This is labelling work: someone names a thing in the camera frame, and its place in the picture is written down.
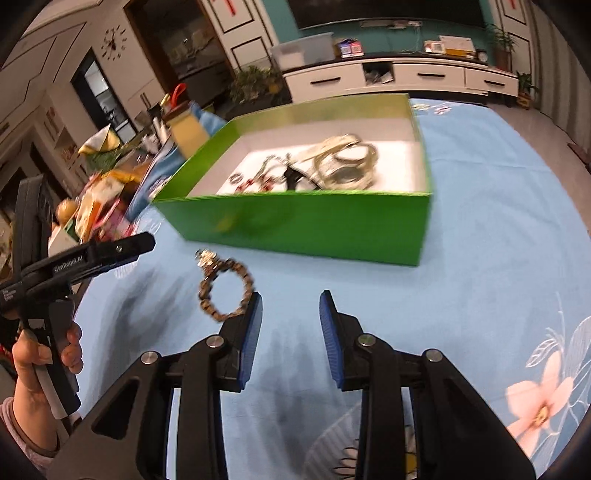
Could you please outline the person's left hand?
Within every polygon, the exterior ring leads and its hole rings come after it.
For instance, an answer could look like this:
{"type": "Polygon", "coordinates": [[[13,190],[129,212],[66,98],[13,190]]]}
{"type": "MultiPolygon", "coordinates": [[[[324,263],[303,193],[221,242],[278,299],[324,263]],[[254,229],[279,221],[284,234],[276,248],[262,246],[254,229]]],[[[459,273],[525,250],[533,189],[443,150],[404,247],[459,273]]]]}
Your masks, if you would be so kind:
{"type": "Polygon", "coordinates": [[[23,329],[12,348],[12,355],[18,375],[13,396],[16,423],[36,447],[56,451],[60,423],[54,418],[35,373],[35,366],[51,363],[51,350],[40,344],[31,331],[23,329]]]}

